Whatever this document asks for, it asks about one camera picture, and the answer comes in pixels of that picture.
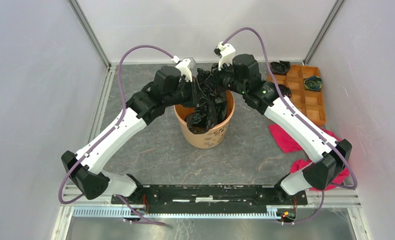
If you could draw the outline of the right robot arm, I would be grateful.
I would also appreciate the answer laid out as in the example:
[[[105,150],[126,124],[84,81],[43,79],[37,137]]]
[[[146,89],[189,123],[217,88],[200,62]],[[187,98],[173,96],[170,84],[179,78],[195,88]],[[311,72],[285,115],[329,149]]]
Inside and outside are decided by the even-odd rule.
[[[283,177],[274,190],[280,204],[302,190],[324,191],[347,167],[352,144],[337,140],[303,115],[276,85],[264,80],[251,54],[240,54],[230,65],[215,63],[211,74],[218,86],[242,95],[245,103],[283,129],[305,151],[311,163]]]

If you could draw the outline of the black plastic trash bag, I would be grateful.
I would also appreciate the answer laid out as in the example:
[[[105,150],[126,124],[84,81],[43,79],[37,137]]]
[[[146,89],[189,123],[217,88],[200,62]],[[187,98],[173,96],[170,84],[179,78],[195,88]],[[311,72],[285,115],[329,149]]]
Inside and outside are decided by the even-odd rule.
[[[204,134],[222,123],[227,118],[227,95],[225,91],[216,91],[214,76],[211,71],[197,69],[197,76],[205,103],[193,106],[193,113],[185,117],[186,125],[193,134]]]

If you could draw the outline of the orange plastic trash bin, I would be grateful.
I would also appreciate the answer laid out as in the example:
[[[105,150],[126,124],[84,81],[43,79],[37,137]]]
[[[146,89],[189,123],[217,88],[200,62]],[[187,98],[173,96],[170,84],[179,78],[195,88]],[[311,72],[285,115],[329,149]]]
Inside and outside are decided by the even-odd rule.
[[[227,118],[223,122],[203,134],[193,134],[187,127],[185,119],[187,115],[193,113],[193,108],[183,107],[179,104],[174,106],[174,113],[180,124],[180,129],[185,140],[189,144],[199,149],[209,149],[217,146],[223,141],[227,133],[230,120],[235,111],[235,100],[232,92],[229,90],[226,91],[226,99]]]

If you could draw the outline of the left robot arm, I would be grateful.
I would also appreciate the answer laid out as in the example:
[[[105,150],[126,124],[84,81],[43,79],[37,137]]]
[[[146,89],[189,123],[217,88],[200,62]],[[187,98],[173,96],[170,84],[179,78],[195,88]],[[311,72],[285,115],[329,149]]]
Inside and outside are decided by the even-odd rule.
[[[138,203],[143,191],[132,176],[103,169],[131,137],[163,115],[167,107],[179,104],[190,107],[195,85],[192,67],[183,62],[163,66],[153,81],[124,103],[119,115],[95,139],[76,152],[67,150],[62,154],[66,170],[63,181],[71,180],[80,190],[80,197],[88,200],[110,194],[121,195],[131,204]]]

